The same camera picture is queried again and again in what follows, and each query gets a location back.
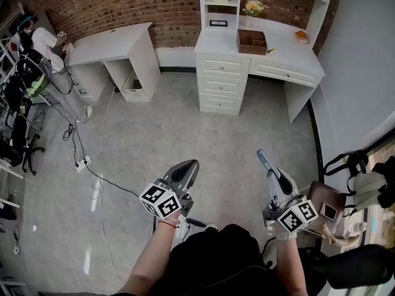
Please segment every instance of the wooden box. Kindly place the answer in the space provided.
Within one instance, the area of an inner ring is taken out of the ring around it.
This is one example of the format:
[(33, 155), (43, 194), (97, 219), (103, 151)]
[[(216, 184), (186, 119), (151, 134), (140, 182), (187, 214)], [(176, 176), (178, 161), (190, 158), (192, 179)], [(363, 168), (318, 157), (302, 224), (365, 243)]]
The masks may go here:
[(267, 45), (264, 32), (237, 30), (237, 47), (244, 54), (266, 55)]

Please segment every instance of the gray floor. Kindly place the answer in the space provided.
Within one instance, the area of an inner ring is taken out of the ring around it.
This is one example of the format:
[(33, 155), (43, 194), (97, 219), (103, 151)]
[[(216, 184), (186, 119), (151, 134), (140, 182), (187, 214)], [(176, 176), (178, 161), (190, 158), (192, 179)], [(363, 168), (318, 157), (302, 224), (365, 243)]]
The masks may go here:
[[(92, 118), (78, 126), (86, 154), (100, 150), (110, 95), (107, 87)], [(32, 290), (114, 293), (120, 283), (101, 232), (100, 201), (92, 212), (91, 175), (75, 174), (67, 165), (72, 142), (62, 140), (66, 127), (55, 110), (48, 110), (39, 140), (46, 153), (33, 159), (37, 175), (26, 174), (24, 182), (12, 178), (10, 189), (23, 207), (17, 211), (22, 254), (14, 255), (12, 234), (0, 234), (1, 261), (8, 273), (27, 281)], [(240, 115), (229, 116), (199, 111), (195, 74), (163, 73), (151, 103), (126, 103), (115, 94), (103, 151), (90, 167), (140, 193), (170, 166), (196, 158), (201, 169), (192, 188), (195, 204), (190, 217), (220, 228), (239, 224), (263, 246), (270, 235), (261, 217), (268, 194), (256, 157), (259, 148), (299, 187), (317, 179), (308, 111), (304, 108), (289, 124), (281, 84), (250, 78)], [(150, 238), (151, 215), (131, 194), (107, 183), (102, 214), (115, 269), (125, 281)]]

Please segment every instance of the power strip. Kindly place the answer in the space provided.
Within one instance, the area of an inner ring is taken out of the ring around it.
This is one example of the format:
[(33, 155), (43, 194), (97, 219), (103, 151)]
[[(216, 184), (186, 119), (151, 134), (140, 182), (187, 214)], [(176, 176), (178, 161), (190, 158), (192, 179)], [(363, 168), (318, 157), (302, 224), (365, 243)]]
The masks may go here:
[(91, 160), (90, 156), (86, 155), (85, 159), (78, 162), (78, 165), (76, 166), (77, 172), (81, 173), (82, 170), (84, 170), (87, 165), (91, 164), (91, 162), (92, 162), (92, 160)]

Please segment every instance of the phone screen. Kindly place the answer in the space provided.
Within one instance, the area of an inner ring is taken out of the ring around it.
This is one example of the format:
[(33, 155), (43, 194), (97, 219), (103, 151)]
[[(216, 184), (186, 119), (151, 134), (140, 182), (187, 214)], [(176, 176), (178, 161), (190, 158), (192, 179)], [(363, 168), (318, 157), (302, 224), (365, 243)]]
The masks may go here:
[(336, 210), (334, 208), (329, 207), (328, 205), (325, 205), (324, 215), (329, 219), (333, 220), (336, 216)]

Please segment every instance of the brick wall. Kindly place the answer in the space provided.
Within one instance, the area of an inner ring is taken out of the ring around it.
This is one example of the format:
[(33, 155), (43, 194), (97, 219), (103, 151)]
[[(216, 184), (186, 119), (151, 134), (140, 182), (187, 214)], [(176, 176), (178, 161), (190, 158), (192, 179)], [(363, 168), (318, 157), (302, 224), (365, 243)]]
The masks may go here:
[[(54, 29), (65, 30), (71, 39), (125, 25), (153, 22), (150, 34), (154, 46), (194, 46), (201, 30), (199, 0), (6, 0), (0, 19), (9, 15), (18, 2), (23, 2), (33, 13), (45, 10)], [(262, 17), (306, 28), (314, 0), (262, 2), (270, 7)], [(339, 0), (331, 0), (314, 47), (316, 54), (329, 32), (338, 4)]]

